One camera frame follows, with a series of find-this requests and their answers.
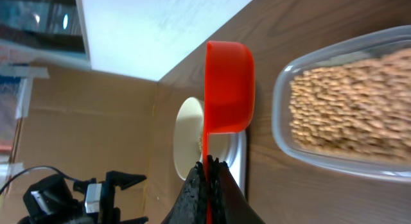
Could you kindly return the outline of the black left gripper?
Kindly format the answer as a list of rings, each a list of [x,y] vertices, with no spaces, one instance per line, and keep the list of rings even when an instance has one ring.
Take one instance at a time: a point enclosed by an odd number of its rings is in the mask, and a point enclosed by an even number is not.
[[[119,171],[106,173],[106,183],[111,187],[128,189],[146,180],[145,175],[128,174]],[[63,176],[54,174],[29,186],[23,196],[23,202],[29,213],[21,218],[18,224],[86,224],[86,223],[119,223],[121,211],[103,199],[103,182],[98,183],[95,178],[84,182],[75,182],[73,190],[86,195],[89,184],[102,184],[100,212],[87,214],[84,201],[73,198]],[[131,220],[121,221],[120,224],[145,224],[148,217],[143,216]]]

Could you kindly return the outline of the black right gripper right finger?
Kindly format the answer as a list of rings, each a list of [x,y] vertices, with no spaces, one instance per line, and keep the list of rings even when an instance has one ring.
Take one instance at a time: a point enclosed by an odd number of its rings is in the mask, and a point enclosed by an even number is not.
[[[264,224],[247,203],[225,161],[210,156],[210,203],[213,224]]]

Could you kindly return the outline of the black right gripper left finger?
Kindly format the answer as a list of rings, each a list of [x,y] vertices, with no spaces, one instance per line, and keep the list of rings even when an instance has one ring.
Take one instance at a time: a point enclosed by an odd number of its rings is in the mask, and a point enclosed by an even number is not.
[[[206,224],[207,185],[203,164],[196,162],[162,224]]]

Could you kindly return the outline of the red plastic measuring scoop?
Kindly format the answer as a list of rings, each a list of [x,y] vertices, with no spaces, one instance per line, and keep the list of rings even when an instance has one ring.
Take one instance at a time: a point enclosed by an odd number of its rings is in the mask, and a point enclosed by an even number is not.
[[[252,54],[238,42],[207,43],[204,78],[203,169],[207,180],[207,224],[211,222],[210,155],[211,134],[244,131],[254,112],[255,74]]]

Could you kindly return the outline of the white digital kitchen scale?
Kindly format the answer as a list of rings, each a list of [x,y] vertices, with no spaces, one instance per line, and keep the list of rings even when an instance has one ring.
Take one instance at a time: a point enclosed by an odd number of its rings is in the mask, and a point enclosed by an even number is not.
[[[246,196],[247,134],[246,131],[229,134],[229,154],[226,159],[229,171],[243,196]]]

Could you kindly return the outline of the soybeans in bowl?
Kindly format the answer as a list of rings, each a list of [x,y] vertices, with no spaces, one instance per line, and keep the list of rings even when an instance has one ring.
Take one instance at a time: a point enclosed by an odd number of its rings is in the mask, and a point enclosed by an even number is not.
[[[199,138],[198,138],[198,150],[202,154],[203,151],[203,132],[200,132]]]

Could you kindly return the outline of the white round bowl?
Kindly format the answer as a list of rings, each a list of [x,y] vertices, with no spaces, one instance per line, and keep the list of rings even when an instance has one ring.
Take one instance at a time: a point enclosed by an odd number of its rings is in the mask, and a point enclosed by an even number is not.
[[[180,179],[185,180],[190,169],[203,160],[198,150],[198,138],[204,127],[204,102],[190,97],[179,108],[173,134],[173,161]],[[229,154],[229,134],[211,134],[208,152],[220,162]]]

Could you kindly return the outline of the brown cardboard panel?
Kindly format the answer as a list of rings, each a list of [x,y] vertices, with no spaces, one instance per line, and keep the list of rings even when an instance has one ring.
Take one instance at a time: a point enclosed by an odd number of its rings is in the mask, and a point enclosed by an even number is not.
[[[27,215],[23,194],[56,169],[103,180],[109,171],[144,175],[152,147],[155,82],[48,65],[17,125],[12,165],[26,170],[3,193],[1,222]]]

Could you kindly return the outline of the clear plastic container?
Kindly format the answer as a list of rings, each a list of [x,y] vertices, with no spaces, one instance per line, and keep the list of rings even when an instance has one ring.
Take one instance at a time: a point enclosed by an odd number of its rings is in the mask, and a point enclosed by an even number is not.
[[[410,26],[328,46],[290,62],[272,102],[288,156],[320,168],[410,181]]]

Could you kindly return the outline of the yellow soybeans pile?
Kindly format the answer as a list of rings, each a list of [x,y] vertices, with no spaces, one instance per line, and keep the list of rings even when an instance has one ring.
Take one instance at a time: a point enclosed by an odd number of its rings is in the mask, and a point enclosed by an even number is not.
[[[321,155],[410,163],[410,49],[291,82],[292,137]]]

